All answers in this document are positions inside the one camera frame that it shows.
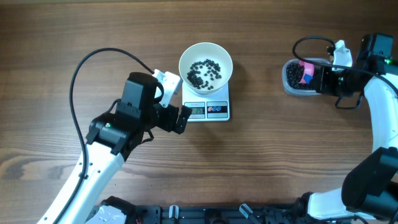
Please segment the scale control panel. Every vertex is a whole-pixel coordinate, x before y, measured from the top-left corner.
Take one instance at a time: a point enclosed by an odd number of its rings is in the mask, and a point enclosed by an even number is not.
[[[192,109],[192,114],[188,121],[202,121],[203,119],[207,121],[226,121],[229,119],[227,101],[186,102],[184,105]]]

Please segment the pile of black beans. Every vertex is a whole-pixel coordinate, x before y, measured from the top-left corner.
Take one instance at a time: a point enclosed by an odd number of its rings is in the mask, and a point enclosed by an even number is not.
[[[287,83],[296,90],[313,90],[309,84],[299,83],[304,74],[304,66],[299,63],[290,63],[286,68]],[[315,69],[313,77],[319,74],[319,69]]]
[[[200,70],[202,70],[203,67],[205,69],[207,68],[207,71],[202,73]],[[198,90],[200,90],[201,88],[207,88],[208,90],[211,90],[214,87],[209,84],[209,81],[214,81],[214,79],[221,78],[221,75],[219,74],[219,72],[221,71],[220,66],[218,65],[218,63],[215,63],[213,60],[210,59],[206,59],[203,62],[195,62],[191,65],[190,69],[191,70],[187,73],[188,80]],[[209,81],[203,81],[201,76],[209,76],[210,79]]]

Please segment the plastic container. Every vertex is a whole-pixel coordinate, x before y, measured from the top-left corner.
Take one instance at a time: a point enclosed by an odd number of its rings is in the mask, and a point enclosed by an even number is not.
[[[198,90],[197,88],[192,86],[192,83],[188,80],[187,73],[190,71],[190,67],[194,62],[202,62],[206,59],[214,60],[216,63],[220,65],[221,71],[220,79],[214,79],[213,81],[210,80],[210,76],[200,75],[203,81],[208,81],[210,85],[213,85],[214,88],[208,90],[207,88],[201,88]],[[222,48],[221,46],[213,43],[199,43],[192,45],[189,47],[181,56],[180,63],[178,65],[180,70],[180,75],[182,80],[187,84],[187,86],[202,95],[214,93],[217,90],[221,89],[228,80],[231,78],[232,71],[233,71],[233,63],[231,56],[229,53]],[[201,74],[207,72],[207,68],[204,66],[203,68],[199,69]]]
[[[328,63],[331,64],[327,59],[324,58],[306,58],[308,60],[313,60],[315,62],[321,62],[321,63]],[[291,87],[289,83],[287,82],[287,77],[286,77],[286,67],[290,63],[300,63],[299,59],[292,59],[286,62],[284,67],[282,68],[282,82],[284,83],[285,87],[285,92],[289,95],[293,96],[313,96],[313,95],[319,95],[315,90],[296,90],[295,88]],[[315,70],[319,69],[320,67],[318,65],[314,65]]]

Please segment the kitchen scale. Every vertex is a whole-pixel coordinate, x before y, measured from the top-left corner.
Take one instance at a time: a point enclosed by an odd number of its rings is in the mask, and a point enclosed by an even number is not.
[[[228,82],[214,93],[200,94],[184,82],[182,104],[192,109],[188,122],[227,121],[230,118]]]

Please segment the wooden surface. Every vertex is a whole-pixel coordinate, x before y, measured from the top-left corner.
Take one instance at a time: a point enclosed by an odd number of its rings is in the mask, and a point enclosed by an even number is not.
[[[340,187],[372,147],[368,105],[285,94],[281,68],[306,35],[344,39],[355,56],[362,36],[398,37],[397,1],[161,1],[0,6],[0,223],[35,223],[80,155],[68,91],[77,63],[118,47],[150,68],[178,74],[183,51],[214,42],[232,56],[232,119],[190,123],[178,135],[154,129],[101,198],[135,204],[292,202]],[[325,57],[325,45],[302,52]],[[398,52],[395,42],[393,52]],[[143,68],[117,53],[82,67],[75,108],[83,135]],[[181,94],[172,102],[181,105]]]

